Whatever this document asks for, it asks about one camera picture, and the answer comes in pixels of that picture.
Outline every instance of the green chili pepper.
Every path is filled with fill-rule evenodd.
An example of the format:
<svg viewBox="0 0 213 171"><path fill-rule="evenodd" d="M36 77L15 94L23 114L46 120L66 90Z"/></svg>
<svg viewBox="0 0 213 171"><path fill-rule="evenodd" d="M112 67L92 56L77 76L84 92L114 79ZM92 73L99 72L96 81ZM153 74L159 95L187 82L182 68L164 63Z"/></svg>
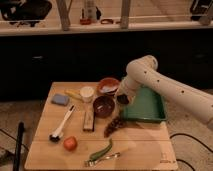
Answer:
<svg viewBox="0 0 213 171"><path fill-rule="evenodd" d="M111 148L112 148L112 139L109 139L109 145L104 148L103 150L100 150L98 152L95 152L93 154L90 155L89 160L90 161L95 161L97 159L99 159L100 157L102 157L104 154L106 154Z"/></svg>

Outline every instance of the food item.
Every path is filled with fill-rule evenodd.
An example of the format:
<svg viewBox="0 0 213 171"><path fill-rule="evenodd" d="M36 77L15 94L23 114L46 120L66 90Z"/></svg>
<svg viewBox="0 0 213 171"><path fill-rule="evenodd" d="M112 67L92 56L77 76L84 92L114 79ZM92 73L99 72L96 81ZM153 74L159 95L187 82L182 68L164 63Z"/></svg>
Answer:
<svg viewBox="0 0 213 171"><path fill-rule="evenodd" d="M77 100L83 100L82 97L81 97L81 95L80 95L78 92L76 92L75 90L71 90L71 89L65 90L65 93L66 93L68 96L70 96L70 97L72 97L72 98L75 98L75 99L77 99Z"/></svg>
<svg viewBox="0 0 213 171"><path fill-rule="evenodd" d="M109 145L106 148L104 148L103 150L100 150L98 152L91 154L89 156L89 160L95 161L95 160L101 158L103 155L105 155L112 148L112 145L113 145L112 139L109 139Z"/></svg>
<svg viewBox="0 0 213 171"><path fill-rule="evenodd" d="M104 137L109 137L113 132L125 126L126 122L120 116L116 116L105 128Z"/></svg>
<svg viewBox="0 0 213 171"><path fill-rule="evenodd" d="M73 151L76 149L78 143L76 138L74 136L71 136L64 140L63 145L64 145L64 148L67 149L68 151Z"/></svg>

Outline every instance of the brown food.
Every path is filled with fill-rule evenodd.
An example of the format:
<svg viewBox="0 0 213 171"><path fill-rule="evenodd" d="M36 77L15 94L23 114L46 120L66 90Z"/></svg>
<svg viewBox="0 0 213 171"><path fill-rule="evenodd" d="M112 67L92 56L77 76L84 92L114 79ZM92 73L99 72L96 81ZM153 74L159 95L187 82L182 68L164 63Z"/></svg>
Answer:
<svg viewBox="0 0 213 171"><path fill-rule="evenodd" d="M105 128L104 137L109 137L112 133L125 126L126 122L120 116L115 117Z"/></svg>

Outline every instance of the small bowl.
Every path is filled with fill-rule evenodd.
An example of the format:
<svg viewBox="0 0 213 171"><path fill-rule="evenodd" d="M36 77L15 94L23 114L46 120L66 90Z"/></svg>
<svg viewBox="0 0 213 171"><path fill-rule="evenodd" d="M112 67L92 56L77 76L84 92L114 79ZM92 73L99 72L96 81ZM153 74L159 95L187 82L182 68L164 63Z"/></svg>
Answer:
<svg viewBox="0 0 213 171"><path fill-rule="evenodd" d="M106 77L99 81L97 90L102 95L114 95L120 81L113 77Z"/></svg>
<svg viewBox="0 0 213 171"><path fill-rule="evenodd" d="M110 116L115 108L115 102L109 96L99 96L93 103L96 117L106 118Z"/></svg>

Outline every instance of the metal rod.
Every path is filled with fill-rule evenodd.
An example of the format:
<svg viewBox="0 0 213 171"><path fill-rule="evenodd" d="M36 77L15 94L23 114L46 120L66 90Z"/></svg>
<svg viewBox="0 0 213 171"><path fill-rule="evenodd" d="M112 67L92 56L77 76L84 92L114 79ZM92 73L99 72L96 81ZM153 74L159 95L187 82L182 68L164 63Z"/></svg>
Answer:
<svg viewBox="0 0 213 171"><path fill-rule="evenodd" d="M121 24L122 29L127 29L129 27L129 13L130 13L131 0L122 0L121 9Z"/></svg>
<svg viewBox="0 0 213 171"><path fill-rule="evenodd" d="M23 133L24 133L24 123L20 122L18 125L17 142L16 142L15 156L13 160L13 171L19 171Z"/></svg>
<svg viewBox="0 0 213 171"><path fill-rule="evenodd" d="M69 11L66 6L65 0L56 0L58 6L58 12L61 20L62 30L68 31L70 28Z"/></svg>
<svg viewBox="0 0 213 171"><path fill-rule="evenodd" d="M67 8L67 12L68 12L68 14L69 14L69 12L70 12L70 10L71 10L72 1L73 1L73 0L70 0L69 6L68 6L68 8Z"/></svg>

